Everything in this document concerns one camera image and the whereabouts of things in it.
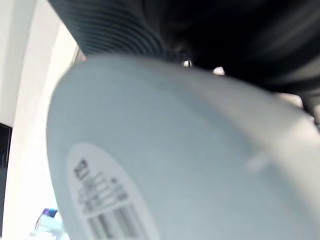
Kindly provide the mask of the left robot hand black cloth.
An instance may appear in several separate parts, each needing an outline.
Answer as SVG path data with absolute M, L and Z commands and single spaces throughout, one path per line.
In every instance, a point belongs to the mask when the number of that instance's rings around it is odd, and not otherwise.
M 52 0 L 85 56 L 126 54 L 297 95 L 320 124 L 317 0 Z

